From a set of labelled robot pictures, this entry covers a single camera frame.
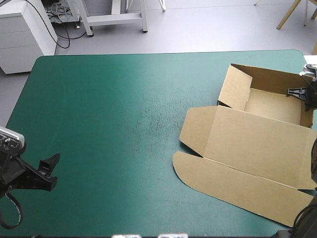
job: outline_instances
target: white desk frame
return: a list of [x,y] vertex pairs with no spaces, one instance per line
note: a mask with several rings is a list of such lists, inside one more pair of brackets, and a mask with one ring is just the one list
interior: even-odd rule
[[105,26],[142,22],[143,32],[148,31],[145,0],[140,1],[141,12],[121,14],[121,0],[112,0],[111,15],[89,16],[84,0],[76,0],[88,36],[93,36],[92,26]]

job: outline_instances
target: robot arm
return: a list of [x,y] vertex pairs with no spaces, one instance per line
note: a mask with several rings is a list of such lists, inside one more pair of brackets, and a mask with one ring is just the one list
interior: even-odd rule
[[0,127],[0,198],[8,197],[19,211],[17,225],[10,226],[3,220],[0,211],[0,225],[6,229],[17,227],[23,219],[19,202],[10,193],[13,189],[40,189],[51,191],[57,183],[57,177],[51,174],[59,162],[60,155],[55,154],[49,159],[41,160],[35,169],[23,159],[26,144],[24,136],[12,130]]

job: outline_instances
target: wooden chair leg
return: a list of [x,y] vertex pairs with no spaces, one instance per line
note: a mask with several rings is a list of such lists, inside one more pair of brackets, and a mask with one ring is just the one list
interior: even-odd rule
[[315,47],[314,47],[312,55],[317,55],[317,41],[315,43]]
[[315,20],[316,16],[317,16],[317,8],[316,8],[316,10],[314,11],[314,13],[312,15],[312,20]]
[[285,16],[283,17],[283,19],[281,20],[281,22],[279,23],[279,25],[277,26],[277,30],[281,29],[281,27],[284,25],[284,23],[287,21],[287,19],[289,18],[289,16],[293,13],[293,11],[295,10],[295,8],[298,6],[298,4],[301,2],[301,0],[295,0],[293,2],[293,4],[291,5],[291,7],[288,9],[287,13],[285,14]]

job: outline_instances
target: white cabinet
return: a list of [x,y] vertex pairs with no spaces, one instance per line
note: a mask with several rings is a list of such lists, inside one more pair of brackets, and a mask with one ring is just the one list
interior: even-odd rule
[[[29,0],[39,11],[51,35],[57,35],[40,0]],[[52,56],[56,43],[32,6],[12,0],[0,7],[0,67],[5,73],[31,71],[40,56]]]

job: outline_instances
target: cardboard box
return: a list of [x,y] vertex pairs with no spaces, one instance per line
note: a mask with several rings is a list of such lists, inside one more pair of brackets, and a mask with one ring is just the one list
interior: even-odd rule
[[203,158],[175,153],[177,175],[195,190],[292,226],[312,199],[298,189],[317,186],[313,110],[286,97],[288,88],[306,86],[298,74],[232,64],[219,106],[186,115],[180,140]]

